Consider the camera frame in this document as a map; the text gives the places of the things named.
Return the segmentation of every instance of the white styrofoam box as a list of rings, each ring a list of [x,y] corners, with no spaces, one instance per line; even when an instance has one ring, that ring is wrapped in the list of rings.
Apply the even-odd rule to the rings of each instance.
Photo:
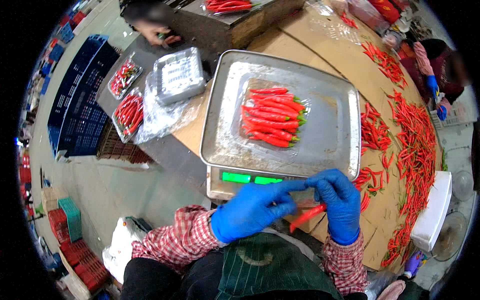
[[[427,208],[418,216],[410,238],[415,246],[430,252],[437,241],[452,197],[452,174],[436,171],[435,183],[428,194]]]

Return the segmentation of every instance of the green apron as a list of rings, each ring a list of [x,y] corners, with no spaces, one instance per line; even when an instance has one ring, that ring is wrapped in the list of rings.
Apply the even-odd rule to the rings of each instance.
[[[342,300],[332,280],[283,238],[257,233],[225,247],[216,300],[240,299],[273,290],[320,290]]]

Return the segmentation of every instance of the blue nitrile glove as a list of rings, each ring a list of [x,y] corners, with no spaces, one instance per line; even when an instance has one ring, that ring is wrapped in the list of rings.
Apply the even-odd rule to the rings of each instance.
[[[413,253],[413,255],[405,262],[405,271],[403,274],[408,278],[412,278],[417,274],[418,270],[425,264],[426,261],[427,257],[422,253],[422,251]]]
[[[223,243],[260,232],[275,220],[294,213],[297,205],[288,192],[305,189],[304,180],[245,184],[232,200],[213,213],[212,232]]]
[[[305,186],[315,188],[315,200],[327,204],[328,231],[340,245],[351,245],[360,233],[360,192],[338,169],[308,178]]]
[[[435,75],[427,76],[427,88],[432,93],[433,101],[437,103],[439,89],[438,89],[437,79],[435,78]]]
[[[440,107],[437,108],[437,116],[442,121],[447,118],[447,109],[445,108],[445,106],[440,105]]]

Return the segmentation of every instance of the metal tray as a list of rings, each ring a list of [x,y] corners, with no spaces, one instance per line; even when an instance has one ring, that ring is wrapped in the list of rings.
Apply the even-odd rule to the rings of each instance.
[[[302,143],[291,159],[271,159],[266,148],[256,151],[236,143],[231,130],[251,78],[282,83],[291,93],[311,101]],[[338,168],[350,180],[360,169],[360,103],[357,89],[347,80],[307,65],[261,53],[229,50],[215,73],[200,158],[210,166],[308,177]]]
[[[202,61],[198,49],[190,47],[165,55],[153,65],[156,100],[162,105],[186,100],[205,91]]]

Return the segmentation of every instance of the green plastic crate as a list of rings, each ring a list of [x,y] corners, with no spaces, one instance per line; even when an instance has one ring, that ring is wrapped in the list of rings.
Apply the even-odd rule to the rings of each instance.
[[[82,238],[82,221],[80,219],[80,210],[70,197],[58,199],[58,204],[67,215],[68,233],[70,241],[74,242]]]

